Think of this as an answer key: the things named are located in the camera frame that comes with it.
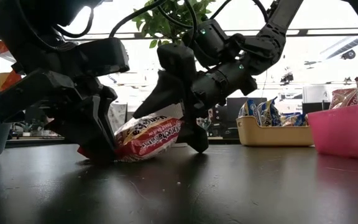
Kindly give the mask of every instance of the tan tray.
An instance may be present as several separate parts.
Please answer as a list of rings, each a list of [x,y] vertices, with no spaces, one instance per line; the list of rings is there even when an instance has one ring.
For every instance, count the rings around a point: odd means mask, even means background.
[[[245,146],[312,146],[310,127],[261,127],[256,118],[237,118],[240,142]]]

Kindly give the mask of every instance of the dark tabletop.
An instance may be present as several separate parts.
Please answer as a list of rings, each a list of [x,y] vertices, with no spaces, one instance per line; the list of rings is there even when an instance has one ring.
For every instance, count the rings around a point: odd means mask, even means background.
[[[358,160],[210,146],[95,167],[76,148],[7,149],[0,223],[358,224]]]

